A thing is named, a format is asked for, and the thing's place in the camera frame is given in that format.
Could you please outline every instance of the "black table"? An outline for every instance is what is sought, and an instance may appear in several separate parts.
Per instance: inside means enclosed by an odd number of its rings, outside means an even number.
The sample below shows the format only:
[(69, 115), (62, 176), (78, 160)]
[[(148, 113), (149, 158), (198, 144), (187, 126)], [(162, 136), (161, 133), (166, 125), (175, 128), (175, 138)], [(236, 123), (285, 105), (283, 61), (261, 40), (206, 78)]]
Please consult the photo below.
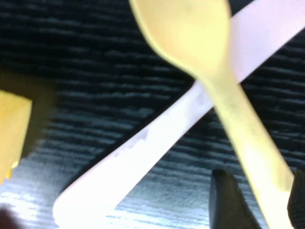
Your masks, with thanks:
[[(245, 4), (234, 5), (234, 12)], [(243, 82), (288, 164), (303, 169), (304, 62), (305, 31)], [(124, 0), (0, 1), (0, 63), (55, 83), (59, 97), (43, 130), (45, 138), (0, 186), (0, 202), (30, 229), (58, 228), (52, 205), (61, 191), (193, 82), (151, 51)], [(215, 168), (235, 175), (265, 225), (211, 110), (108, 217), (109, 228), (208, 228), (208, 191)]]

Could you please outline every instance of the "plastic cutlery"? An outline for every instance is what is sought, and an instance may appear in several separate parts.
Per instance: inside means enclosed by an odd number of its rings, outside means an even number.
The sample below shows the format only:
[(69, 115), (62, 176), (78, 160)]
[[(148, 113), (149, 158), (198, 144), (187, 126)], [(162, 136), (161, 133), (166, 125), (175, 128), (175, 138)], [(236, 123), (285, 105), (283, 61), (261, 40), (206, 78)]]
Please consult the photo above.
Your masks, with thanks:
[(231, 70), (226, 0), (130, 0), (150, 46), (201, 81), (272, 229), (291, 228), (287, 203), (294, 176)]

